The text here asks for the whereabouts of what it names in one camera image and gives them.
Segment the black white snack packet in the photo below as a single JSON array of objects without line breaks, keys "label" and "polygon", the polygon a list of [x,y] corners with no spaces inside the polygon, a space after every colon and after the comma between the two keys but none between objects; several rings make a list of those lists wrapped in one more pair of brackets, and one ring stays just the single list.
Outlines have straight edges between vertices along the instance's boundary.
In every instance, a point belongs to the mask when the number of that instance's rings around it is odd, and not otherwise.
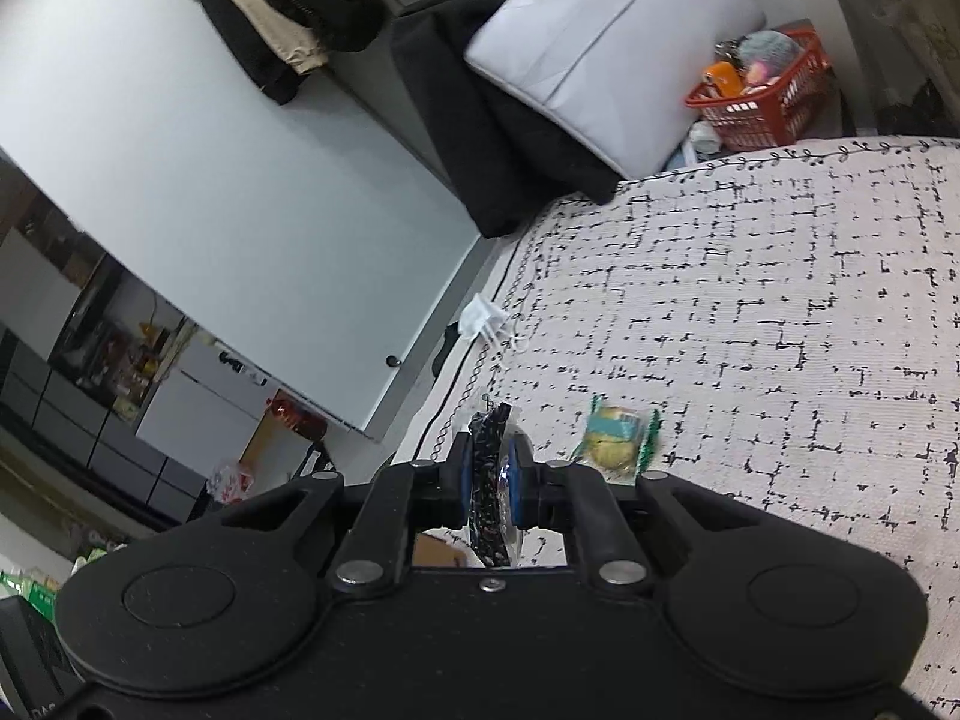
[{"label": "black white snack packet", "polygon": [[519,533],[512,523],[509,490],[511,406],[477,411],[469,422],[470,488],[467,528],[470,549],[490,569],[506,569],[519,559]]}]

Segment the green yellow cookie packet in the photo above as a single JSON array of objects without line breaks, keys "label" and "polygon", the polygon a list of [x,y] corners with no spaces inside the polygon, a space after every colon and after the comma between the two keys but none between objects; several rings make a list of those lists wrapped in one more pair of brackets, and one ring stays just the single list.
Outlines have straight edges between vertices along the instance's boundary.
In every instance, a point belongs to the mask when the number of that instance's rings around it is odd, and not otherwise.
[{"label": "green yellow cookie packet", "polygon": [[661,427],[662,413],[656,406],[635,410],[594,395],[583,435],[569,460],[594,468],[608,483],[635,483],[651,466]]}]

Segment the red plastic basket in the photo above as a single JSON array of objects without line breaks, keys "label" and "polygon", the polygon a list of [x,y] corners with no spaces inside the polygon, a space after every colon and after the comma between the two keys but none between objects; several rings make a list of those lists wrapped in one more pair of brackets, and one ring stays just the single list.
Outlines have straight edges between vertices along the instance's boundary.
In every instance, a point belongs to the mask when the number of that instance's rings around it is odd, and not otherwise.
[{"label": "red plastic basket", "polygon": [[830,93],[830,62],[812,28],[765,29],[719,44],[685,105],[729,151],[755,151],[796,143]]}]

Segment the hanging dark clothes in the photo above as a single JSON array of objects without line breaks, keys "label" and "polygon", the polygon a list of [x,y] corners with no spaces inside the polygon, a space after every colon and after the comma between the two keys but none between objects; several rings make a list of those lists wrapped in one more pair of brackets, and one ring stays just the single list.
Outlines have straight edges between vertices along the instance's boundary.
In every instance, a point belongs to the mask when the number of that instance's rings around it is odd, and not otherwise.
[{"label": "hanging dark clothes", "polygon": [[197,0],[247,78],[285,106],[331,55],[356,54],[387,21],[382,0]]}]

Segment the white black patterned blanket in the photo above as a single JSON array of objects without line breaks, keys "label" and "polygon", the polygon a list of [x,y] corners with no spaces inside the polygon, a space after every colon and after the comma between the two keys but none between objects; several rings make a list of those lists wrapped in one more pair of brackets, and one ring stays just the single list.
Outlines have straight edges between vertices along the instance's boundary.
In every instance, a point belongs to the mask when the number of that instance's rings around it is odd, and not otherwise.
[{"label": "white black patterned blanket", "polygon": [[958,712],[958,146],[814,140],[556,202],[501,247],[511,337],[462,341],[400,460],[507,403],[566,460],[596,398],[654,463],[889,556],[928,597],[908,689]]}]

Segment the light grey tote bag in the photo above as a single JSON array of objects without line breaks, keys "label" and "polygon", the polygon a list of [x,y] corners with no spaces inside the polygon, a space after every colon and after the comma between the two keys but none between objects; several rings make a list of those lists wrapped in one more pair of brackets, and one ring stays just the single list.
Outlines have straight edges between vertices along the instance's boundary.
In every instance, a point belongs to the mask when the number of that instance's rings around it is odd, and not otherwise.
[{"label": "light grey tote bag", "polygon": [[765,25],[754,0],[503,0],[472,37],[478,75],[625,179],[658,171],[716,44]]}]

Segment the red bottle on floor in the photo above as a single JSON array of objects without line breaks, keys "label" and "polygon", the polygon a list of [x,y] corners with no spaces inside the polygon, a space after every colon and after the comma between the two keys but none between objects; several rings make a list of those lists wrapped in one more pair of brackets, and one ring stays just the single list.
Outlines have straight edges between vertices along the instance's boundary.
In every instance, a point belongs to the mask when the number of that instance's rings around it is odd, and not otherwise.
[{"label": "red bottle on floor", "polygon": [[291,400],[283,392],[278,392],[268,402],[268,411],[279,422],[283,422],[290,431],[314,444],[322,442],[327,434],[327,421],[322,416],[299,405],[296,400]]}]

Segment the brown cardboard box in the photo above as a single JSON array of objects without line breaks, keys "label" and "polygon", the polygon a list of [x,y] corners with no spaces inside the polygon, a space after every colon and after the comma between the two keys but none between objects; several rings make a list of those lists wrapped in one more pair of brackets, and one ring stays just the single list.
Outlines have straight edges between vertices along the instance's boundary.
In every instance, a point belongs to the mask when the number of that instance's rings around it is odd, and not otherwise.
[{"label": "brown cardboard box", "polygon": [[412,564],[430,569],[477,569],[482,566],[470,544],[459,533],[443,528],[416,535]]}]

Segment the black jacket on chair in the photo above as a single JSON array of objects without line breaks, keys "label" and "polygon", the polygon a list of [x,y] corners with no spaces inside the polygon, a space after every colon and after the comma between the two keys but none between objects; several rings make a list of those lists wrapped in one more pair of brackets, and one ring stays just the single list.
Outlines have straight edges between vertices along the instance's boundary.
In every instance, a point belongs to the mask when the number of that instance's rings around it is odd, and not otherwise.
[{"label": "black jacket on chair", "polygon": [[570,193],[596,205],[620,176],[558,125],[475,73],[470,39],[503,0],[418,0],[395,18],[391,55],[452,192],[483,238],[517,231]]}]

